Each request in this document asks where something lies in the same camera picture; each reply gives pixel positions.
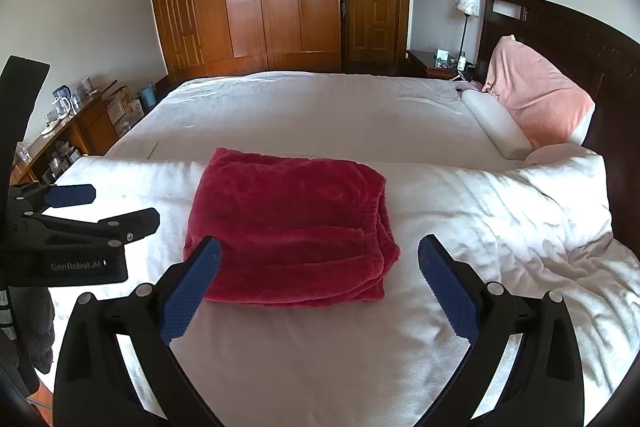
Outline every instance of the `white lampshade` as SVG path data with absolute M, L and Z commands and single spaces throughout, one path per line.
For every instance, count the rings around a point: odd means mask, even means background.
M 460 0 L 458 9 L 466 15 L 473 17 L 480 16 L 480 0 Z

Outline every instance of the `bed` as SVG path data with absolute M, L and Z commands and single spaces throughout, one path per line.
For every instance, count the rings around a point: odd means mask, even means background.
M 587 155 L 551 170 L 519 169 L 522 163 L 503 159 L 463 105 L 458 89 L 466 86 L 443 80 L 264 73 L 189 82 L 104 158 L 82 159 L 60 181 L 92 183 L 98 197 L 56 215 L 96 221 L 154 206 L 161 227 L 127 247 L 127 282 L 52 290 L 54 353 L 82 291 L 125 295 L 181 260 L 191 200 L 215 147 L 344 158 L 366 163 L 388 182 L 402 255 L 385 280 L 385 299 L 313 310 L 204 302 L 172 349 L 226 425 L 414 425 L 468 346 L 454 336 L 417 268 L 417 243 L 427 233 L 513 293 L 539 297 L 560 289 L 579 330 L 586 419 L 628 425 L 609 411 L 635 388 L 640 347 L 640 266 L 623 246 L 640 251 L 632 228 L 638 153 L 622 133 L 637 106 L 629 86 L 638 72 L 629 64 L 638 44 L 552 3 L 500 0 L 520 7 L 514 18 L 495 12 L 495 1 L 486 0 L 481 76 L 503 35 L 546 55 L 596 100 L 586 146 L 604 163 Z M 501 218 L 506 214 L 510 220 Z M 551 215 L 548 221 L 562 226 L 531 225 Z M 623 245 L 610 237 L 610 216 Z M 142 402 L 159 412 L 130 346 L 124 339 L 121 345 Z M 517 345 L 512 339 L 479 413 L 497 399 Z M 54 369 L 55 360 L 42 377 L 50 389 Z

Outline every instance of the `lamp stand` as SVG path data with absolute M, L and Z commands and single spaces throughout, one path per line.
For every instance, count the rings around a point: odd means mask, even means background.
M 466 35 L 466 24 L 469 22 L 470 15 L 465 13 L 465 29 L 462 32 L 462 42 L 460 42 L 460 53 L 458 54 L 458 60 L 462 57 L 462 46 L 465 45 L 465 35 Z

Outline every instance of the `blue gripper pad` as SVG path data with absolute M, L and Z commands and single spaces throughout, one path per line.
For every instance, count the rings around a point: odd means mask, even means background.
M 222 249 L 217 239 L 209 238 L 207 243 L 200 245 L 199 250 L 191 254 L 197 256 L 196 260 L 164 303 L 160 337 L 165 346 L 168 346 L 172 339 L 184 335 L 204 294 L 220 269 Z
M 473 344 L 480 334 L 478 304 L 454 272 L 452 263 L 455 261 L 440 243 L 436 245 L 433 242 L 437 242 L 435 237 L 433 240 L 431 237 L 433 236 L 424 237 L 418 245 L 420 271 L 447 315 L 455 334 Z
M 51 185 L 44 201 L 53 208 L 89 204 L 95 200 L 93 185 Z

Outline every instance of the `screw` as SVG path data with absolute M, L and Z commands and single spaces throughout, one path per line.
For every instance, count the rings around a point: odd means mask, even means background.
M 562 302 L 562 294 L 560 292 L 557 292 L 556 290 L 551 290 L 549 292 L 549 298 L 555 303 Z
M 81 296 L 78 297 L 78 304 L 87 304 L 87 302 L 89 302 L 91 300 L 91 297 L 93 296 L 94 294 L 89 292 L 83 293 Z
M 491 295 L 502 295 L 504 293 L 504 286 L 502 286 L 499 282 L 490 282 L 486 288 L 489 290 Z
M 147 295 L 151 295 L 151 292 L 153 290 L 153 286 L 151 286 L 149 283 L 144 283 L 136 288 L 136 295 L 138 297 L 146 297 Z

